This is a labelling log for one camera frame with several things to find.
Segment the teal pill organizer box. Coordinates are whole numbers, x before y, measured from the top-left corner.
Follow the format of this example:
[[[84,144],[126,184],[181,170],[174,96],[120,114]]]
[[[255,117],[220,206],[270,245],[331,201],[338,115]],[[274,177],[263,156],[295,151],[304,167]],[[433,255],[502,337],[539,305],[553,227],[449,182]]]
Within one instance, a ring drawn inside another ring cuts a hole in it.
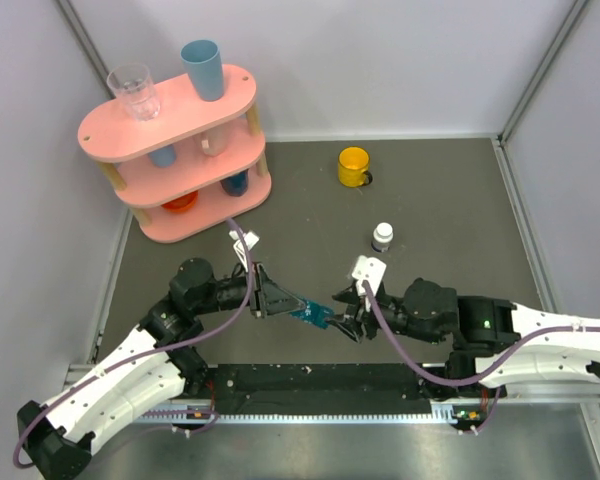
[[[302,302],[304,307],[291,312],[290,316],[320,329],[327,329],[329,327],[328,320],[335,315],[334,311],[308,299],[303,299]]]

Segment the white pill bottle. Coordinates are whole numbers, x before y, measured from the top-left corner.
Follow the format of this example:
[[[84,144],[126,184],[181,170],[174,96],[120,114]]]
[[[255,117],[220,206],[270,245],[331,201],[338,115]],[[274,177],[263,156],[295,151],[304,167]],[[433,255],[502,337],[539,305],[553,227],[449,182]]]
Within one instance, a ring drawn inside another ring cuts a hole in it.
[[[371,246],[378,253],[386,252],[393,240],[394,231],[391,224],[381,222],[376,225],[372,233]]]

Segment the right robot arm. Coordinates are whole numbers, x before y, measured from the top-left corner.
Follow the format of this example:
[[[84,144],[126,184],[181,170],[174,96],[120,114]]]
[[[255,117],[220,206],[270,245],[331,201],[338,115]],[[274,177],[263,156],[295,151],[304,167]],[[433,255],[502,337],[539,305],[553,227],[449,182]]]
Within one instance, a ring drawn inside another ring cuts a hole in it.
[[[362,282],[337,293],[345,304],[327,324],[352,340],[383,332],[393,346],[405,336],[430,344],[452,341],[438,370],[397,352],[422,381],[447,396],[472,394],[520,382],[600,383],[600,319],[532,309],[509,300],[460,295],[455,289],[416,279],[402,296],[379,288],[369,298]]]

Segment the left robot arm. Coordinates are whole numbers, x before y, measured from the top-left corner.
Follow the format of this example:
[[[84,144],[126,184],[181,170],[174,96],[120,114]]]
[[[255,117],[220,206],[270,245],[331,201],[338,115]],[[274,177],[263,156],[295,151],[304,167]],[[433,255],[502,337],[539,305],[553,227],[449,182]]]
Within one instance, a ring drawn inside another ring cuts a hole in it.
[[[17,413],[16,451],[45,479],[74,479],[121,429],[169,399],[196,396],[210,380],[196,344],[201,318],[249,309],[257,318],[301,312],[306,300],[277,285],[256,262],[218,279],[205,259],[181,264],[165,297],[104,360],[58,396]]]

